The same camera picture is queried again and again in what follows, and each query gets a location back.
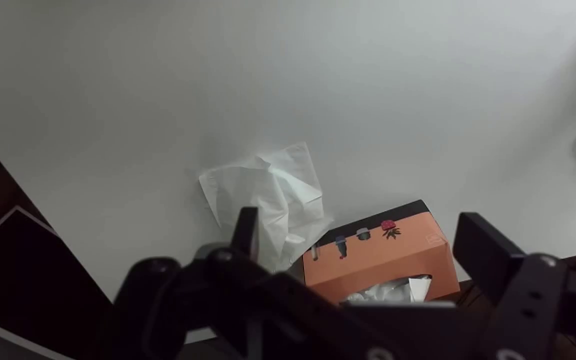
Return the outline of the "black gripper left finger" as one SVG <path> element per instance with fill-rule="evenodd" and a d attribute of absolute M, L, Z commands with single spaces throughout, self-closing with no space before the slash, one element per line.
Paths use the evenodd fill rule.
<path fill-rule="evenodd" d="M 254 251 L 258 210 L 244 206 L 239 214 L 231 246 L 247 256 Z"/>

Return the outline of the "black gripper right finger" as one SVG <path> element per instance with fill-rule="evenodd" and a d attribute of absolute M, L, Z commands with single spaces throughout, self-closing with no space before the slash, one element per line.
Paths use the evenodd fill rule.
<path fill-rule="evenodd" d="M 491 302 L 505 296 L 526 256 L 479 212 L 458 216 L 452 254 Z"/>

